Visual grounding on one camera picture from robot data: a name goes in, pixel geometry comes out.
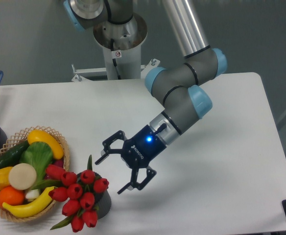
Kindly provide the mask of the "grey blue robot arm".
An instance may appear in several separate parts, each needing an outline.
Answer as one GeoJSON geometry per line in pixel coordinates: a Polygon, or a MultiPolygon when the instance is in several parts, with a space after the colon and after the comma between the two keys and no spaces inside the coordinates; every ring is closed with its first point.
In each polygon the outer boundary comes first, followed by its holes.
{"type": "Polygon", "coordinates": [[[119,154],[132,170],[124,189],[143,189],[156,175],[150,162],[212,108],[201,85],[223,74],[227,59],[211,48],[190,0],[165,0],[163,6],[185,63],[167,70],[141,68],[141,46],[147,37],[144,19],[131,0],[66,0],[64,8],[79,31],[93,29],[102,47],[109,80],[142,77],[164,110],[132,138],[118,131],[103,142],[101,160],[119,154]]]}

